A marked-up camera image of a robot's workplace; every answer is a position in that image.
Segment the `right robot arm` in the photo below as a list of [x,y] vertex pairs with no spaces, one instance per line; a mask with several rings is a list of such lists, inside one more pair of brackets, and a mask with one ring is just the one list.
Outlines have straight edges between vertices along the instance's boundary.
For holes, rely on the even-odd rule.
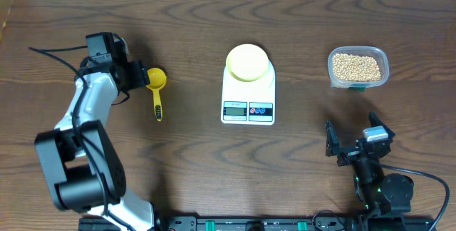
[[414,182],[406,175],[386,175],[380,159],[391,151],[395,133],[374,112],[368,115],[370,127],[354,146],[343,147],[332,123],[326,128],[326,156],[337,157],[337,165],[353,167],[356,190],[374,215],[395,215],[411,211]]

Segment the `yellow measuring scoop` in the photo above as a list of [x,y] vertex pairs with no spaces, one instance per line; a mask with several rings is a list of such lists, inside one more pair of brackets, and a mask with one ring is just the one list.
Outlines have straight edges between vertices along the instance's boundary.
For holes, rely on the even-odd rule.
[[150,83],[146,85],[152,91],[155,118],[161,121],[163,117],[163,107],[161,103],[160,90],[163,89],[167,83],[167,76],[161,68],[150,68],[147,70],[147,75]]

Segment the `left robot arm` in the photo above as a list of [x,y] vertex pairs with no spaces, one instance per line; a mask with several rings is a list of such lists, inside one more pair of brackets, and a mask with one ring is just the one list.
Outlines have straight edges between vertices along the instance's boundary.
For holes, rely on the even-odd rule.
[[120,230],[166,230],[151,202],[127,187],[123,165],[105,130],[120,93],[147,84],[123,42],[89,46],[76,70],[76,91],[64,117],[34,146],[51,200],[59,210],[103,217]]

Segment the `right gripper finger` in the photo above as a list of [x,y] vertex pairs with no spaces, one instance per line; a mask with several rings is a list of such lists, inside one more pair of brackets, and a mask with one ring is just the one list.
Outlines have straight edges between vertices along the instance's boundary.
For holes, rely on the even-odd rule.
[[326,156],[336,156],[339,154],[340,151],[340,143],[338,141],[338,137],[336,132],[333,128],[331,121],[326,121],[325,124],[326,128]]
[[389,127],[383,123],[383,121],[378,117],[378,115],[374,111],[371,111],[368,114],[368,119],[370,121],[370,125],[372,128],[382,126],[386,131],[390,131]]

